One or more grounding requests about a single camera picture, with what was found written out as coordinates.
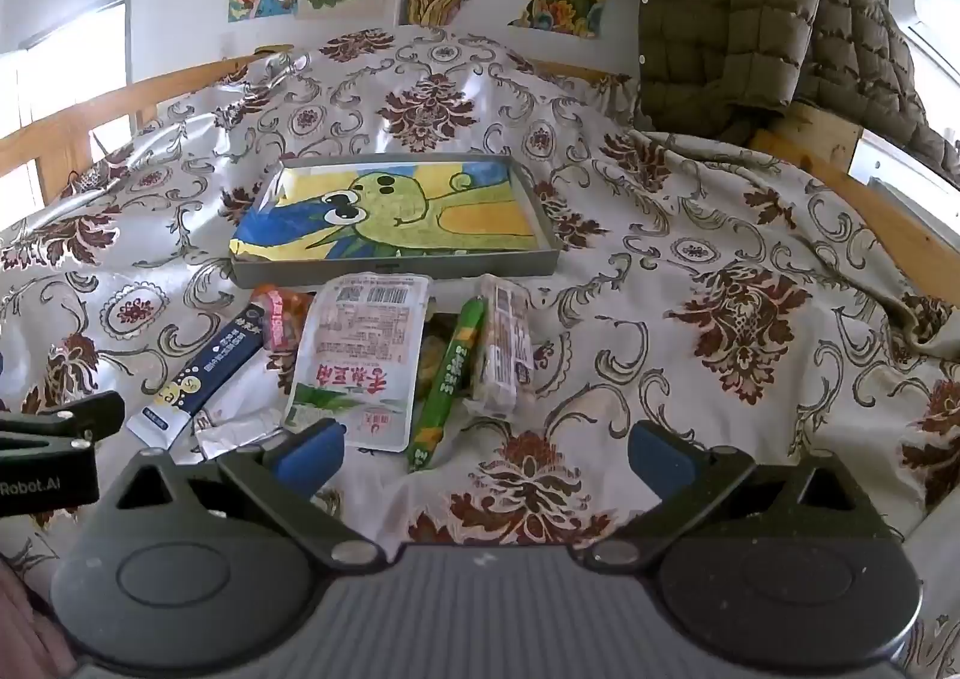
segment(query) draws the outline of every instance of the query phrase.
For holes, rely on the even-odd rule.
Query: cartoon dinosaur eye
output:
[[[338,206],[333,211],[326,211],[323,220],[328,224],[359,224],[367,218],[367,211],[354,206]]]
[[[352,206],[360,199],[360,195],[355,191],[350,189],[344,189],[342,191],[328,192],[323,197],[320,197],[322,203],[334,206],[335,208],[343,208],[344,206]]]

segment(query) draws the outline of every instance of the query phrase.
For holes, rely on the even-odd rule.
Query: wooden headboard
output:
[[[59,196],[72,173],[82,173],[92,164],[89,133],[96,127],[125,115],[133,115],[138,127],[157,116],[157,104],[219,81],[259,57],[291,46],[258,48],[252,56],[172,72],[117,89],[88,102],[35,121],[0,139],[0,176],[30,160],[37,160],[43,201]],[[595,83],[606,73],[558,62],[534,62],[545,73],[581,78]],[[798,151],[776,136],[760,136],[755,147],[797,164],[827,184],[860,214],[874,231],[896,265],[920,291],[960,307],[960,254],[934,239],[904,211],[833,167],[829,160]]]

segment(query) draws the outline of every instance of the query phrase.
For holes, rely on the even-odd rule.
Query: brown puffer jacket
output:
[[[745,142],[798,100],[915,155],[954,184],[883,0],[642,0],[640,110],[658,130]]]

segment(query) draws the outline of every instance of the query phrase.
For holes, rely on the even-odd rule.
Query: metal screw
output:
[[[344,540],[330,552],[330,557],[345,566],[368,566],[376,562],[379,551],[368,540]]]
[[[593,559],[605,566],[632,566],[640,559],[640,550],[627,540],[604,540],[594,546]]]

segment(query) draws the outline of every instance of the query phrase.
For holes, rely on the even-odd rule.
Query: bed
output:
[[[656,504],[627,463],[638,420],[761,462],[825,447],[925,580],[910,671],[949,675],[957,255],[774,137],[781,158],[632,130],[632,86],[477,35],[371,29],[137,83],[8,136],[0,172],[39,158],[48,206],[2,233],[0,407],[104,389],[130,412],[147,404],[248,299],[227,244],[280,158],[509,153],[563,242],[554,276],[521,282],[536,411],[514,423],[455,412],[416,476],[396,455],[351,449],[318,507],[390,551],[590,543]],[[124,113],[140,133],[91,166],[88,130]],[[208,410],[281,407],[293,364],[264,351]],[[138,447],[126,430],[101,444],[102,486]],[[189,439],[174,447],[191,453]],[[43,596],[84,516],[6,519],[0,554]]]

